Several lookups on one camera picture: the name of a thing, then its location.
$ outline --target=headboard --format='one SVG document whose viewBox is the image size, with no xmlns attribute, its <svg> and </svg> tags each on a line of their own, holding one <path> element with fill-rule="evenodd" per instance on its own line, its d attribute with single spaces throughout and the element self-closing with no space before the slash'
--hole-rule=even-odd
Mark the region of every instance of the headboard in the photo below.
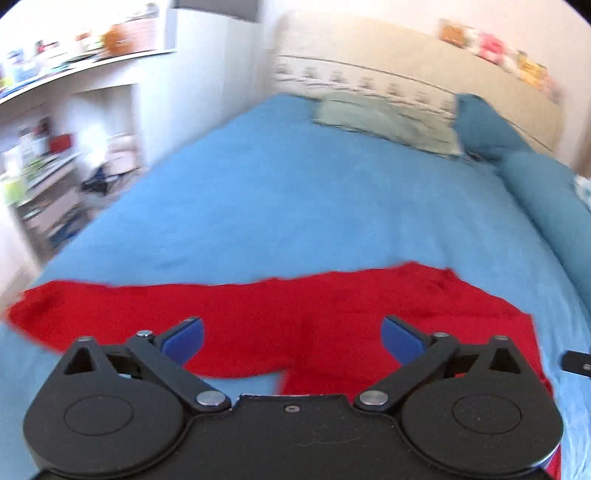
<svg viewBox="0 0 591 480">
<path fill-rule="evenodd" d="M 279 91 L 321 98 L 332 90 L 454 116 L 455 93 L 490 103 L 536 151 L 551 154 L 561 108 L 498 66 L 435 37 L 369 18 L 297 11 L 280 22 L 275 48 Z"/>
</svg>

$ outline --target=metal screw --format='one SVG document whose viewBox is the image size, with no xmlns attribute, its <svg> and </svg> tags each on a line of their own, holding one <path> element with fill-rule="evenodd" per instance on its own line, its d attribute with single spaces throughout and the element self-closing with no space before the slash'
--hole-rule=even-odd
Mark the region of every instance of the metal screw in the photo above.
<svg viewBox="0 0 591 480">
<path fill-rule="evenodd" d="M 226 401 L 226 396 L 217 390 L 207 390 L 197 395 L 195 400 L 204 407 L 219 407 Z"/>
<path fill-rule="evenodd" d="M 359 399 L 361 403 L 370 407 L 379 407 L 388 401 L 388 394 L 380 390 L 368 390 L 363 392 Z"/>
</svg>

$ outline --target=red cloth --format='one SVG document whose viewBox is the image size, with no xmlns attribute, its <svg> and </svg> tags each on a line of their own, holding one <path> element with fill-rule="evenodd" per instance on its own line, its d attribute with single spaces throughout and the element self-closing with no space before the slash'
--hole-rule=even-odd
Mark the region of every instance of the red cloth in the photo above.
<svg viewBox="0 0 591 480">
<path fill-rule="evenodd" d="M 122 343 L 136 331 L 156 334 L 200 316 L 203 349 L 186 365 L 207 377 L 286 371 L 283 394 L 354 397 L 399 365 L 384 349 L 381 322 L 396 315 L 425 333 L 463 343 L 508 335 L 551 392 L 531 318 L 458 279 L 451 270 L 406 264 L 248 285 L 108 287 L 55 281 L 25 292 L 10 321 L 65 351 L 79 336 Z M 556 478 L 560 458 L 550 468 Z"/>
</svg>

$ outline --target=blue duvet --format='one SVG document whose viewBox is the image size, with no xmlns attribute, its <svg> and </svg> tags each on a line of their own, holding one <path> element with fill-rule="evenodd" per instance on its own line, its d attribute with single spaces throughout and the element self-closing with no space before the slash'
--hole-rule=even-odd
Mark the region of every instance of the blue duvet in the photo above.
<svg viewBox="0 0 591 480">
<path fill-rule="evenodd" d="M 589 478 L 591 382 L 558 367 L 565 349 L 591 345 L 589 315 L 495 168 L 315 125 L 314 106 L 278 95 L 183 148 L 38 282 L 221 284 L 409 260 L 451 267 L 534 316 L 566 426 L 563 478 Z M 35 468 L 20 424 L 57 357 L 5 325 L 0 345 L 0 478 L 25 480 Z M 278 376 L 216 385 L 271 393 Z"/>
</svg>

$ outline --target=wall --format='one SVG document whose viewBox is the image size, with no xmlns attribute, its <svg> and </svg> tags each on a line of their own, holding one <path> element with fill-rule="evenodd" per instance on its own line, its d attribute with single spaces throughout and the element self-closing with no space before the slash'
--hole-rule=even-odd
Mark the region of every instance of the wall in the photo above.
<svg viewBox="0 0 591 480">
<path fill-rule="evenodd" d="M 546 65 L 564 87 L 565 128 L 557 158 L 576 163 L 591 110 L 591 27 L 563 0 L 265 0 L 266 48 L 272 48 L 277 20 L 292 9 L 349 12 L 429 35 L 437 32 L 440 18 L 448 18 L 498 35 Z M 260 57 L 258 62 L 264 64 Z"/>
<path fill-rule="evenodd" d="M 138 62 L 134 117 L 148 165 L 254 103 L 252 42 L 260 25 L 186 9 L 174 14 L 177 52 Z"/>
<path fill-rule="evenodd" d="M 48 115 L 45 105 L 31 105 L 28 109 L 20 111 L 14 116 L 5 116 L 0 112 L 0 154 L 18 145 L 18 131 L 23 125 L 36 125 Z"/>
<path fill-rule="evenodd" d="M 80 175 L 85 178 L 105 161 L 108 138 L 120 133 L 135 134 L 133 85 L 74 93 L 47 103 L 56 134 L 76 133 Z"/>
</svg>

